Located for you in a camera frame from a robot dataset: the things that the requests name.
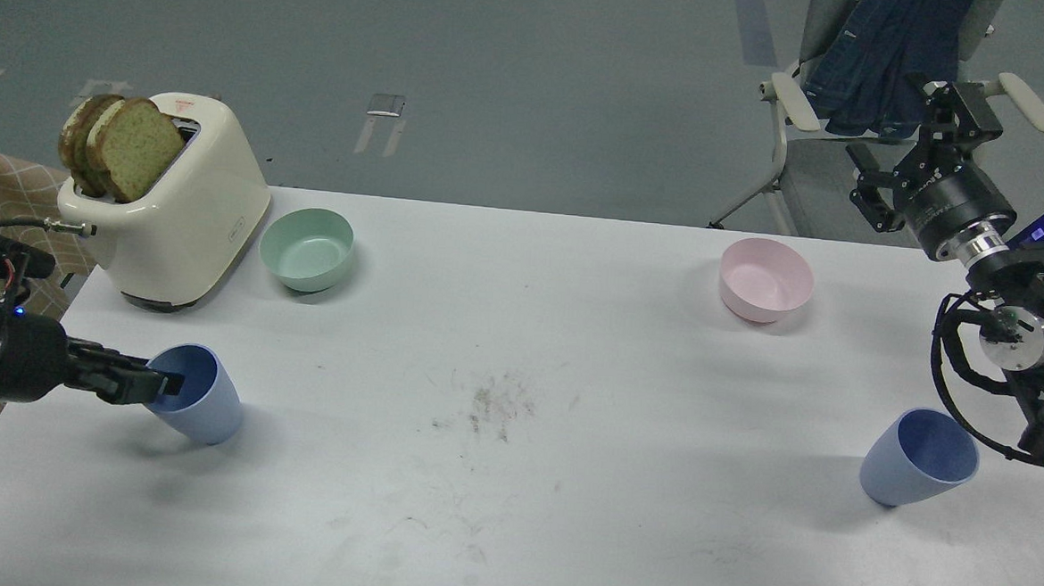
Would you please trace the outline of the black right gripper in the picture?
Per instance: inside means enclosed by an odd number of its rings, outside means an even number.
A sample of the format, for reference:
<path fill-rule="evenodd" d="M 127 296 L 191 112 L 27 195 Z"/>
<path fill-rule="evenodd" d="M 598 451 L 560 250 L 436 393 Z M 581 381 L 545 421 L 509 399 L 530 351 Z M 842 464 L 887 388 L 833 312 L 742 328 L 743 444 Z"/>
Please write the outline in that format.
<path fill-rule="evenodd" d="M 849 143 L 858 172 L 849 200 L 876 233 L 908 228 L 932 261 L 982 262 L 1007 249 L 1015 210 L 981 167 L 976 147 L 1004 133 L 983 85 L 912 74 L 924 118 L 910 153 L 883 171 L 864 143 Z"/>

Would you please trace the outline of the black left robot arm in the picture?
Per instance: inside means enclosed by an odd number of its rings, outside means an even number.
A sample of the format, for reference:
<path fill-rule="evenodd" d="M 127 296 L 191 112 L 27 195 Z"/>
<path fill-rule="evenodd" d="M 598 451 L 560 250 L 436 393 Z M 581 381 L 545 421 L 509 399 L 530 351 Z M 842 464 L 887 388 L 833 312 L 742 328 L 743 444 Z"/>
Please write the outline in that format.
<path fill-rule="evenodd" d="M 88 222 L 18 217 L 0 228 L 42 228 L 89 237 Z M 24 309 L 34 279 L 55 269 L 50 253 L 0 235 L 0 401 L 30 403 L 56 386 L 92 392 L 110 405 L 149 404 L 161 396 L 177 396 L 185 386 L 180 373 L 164 373 L 147 360 L 129 357 L 95 341 L 70 337 L 55 318 Z"/>

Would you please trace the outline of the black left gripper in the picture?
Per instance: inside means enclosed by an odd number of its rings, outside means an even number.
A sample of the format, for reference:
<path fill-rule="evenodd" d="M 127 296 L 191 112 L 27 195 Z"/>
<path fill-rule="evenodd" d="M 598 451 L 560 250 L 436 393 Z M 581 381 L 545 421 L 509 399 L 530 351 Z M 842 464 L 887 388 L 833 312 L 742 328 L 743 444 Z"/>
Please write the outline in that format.
<path fill-rule="evenodd" d="M 148 359 L 68 337 L 55 318 L 13 317 L 1 348 L 0 400 L 7 402 L 33 402 L 56 386 L 69 386 L 95 393 L 110 405 L 130 406 L 177 396 L 185 384 L 179 373 L 151 370 Z"/>

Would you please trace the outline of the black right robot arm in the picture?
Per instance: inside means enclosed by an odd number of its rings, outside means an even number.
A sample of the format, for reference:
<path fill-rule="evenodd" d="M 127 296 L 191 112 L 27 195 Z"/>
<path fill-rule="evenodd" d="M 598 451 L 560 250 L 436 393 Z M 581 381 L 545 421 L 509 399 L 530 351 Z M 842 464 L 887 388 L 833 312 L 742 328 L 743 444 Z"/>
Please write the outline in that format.
<path fill-rule="evenodd" d="M 1044 214 L 1014 232 L 1013 206 L 974 158 L 976 147 L 1003 134 L 990 97 L 1006 95 L 1040 132 L 1044 104 L 1005 72 L 993 83 L 907 78 L 924 110 L 918 141 L 889 171 L 863 144 L 849 144 L 858 172 L 849 198 L 873 230 L 909 229 L 930 260 L 963 264 L 967 290 L 943 298 L 934 318 L 935 391 L 984 447 L 1044 467 Z M 1017 446 L 965 421 L 945 383 L 945 362 L 967 384 L 1015 398 L 1026 422 Z"/>

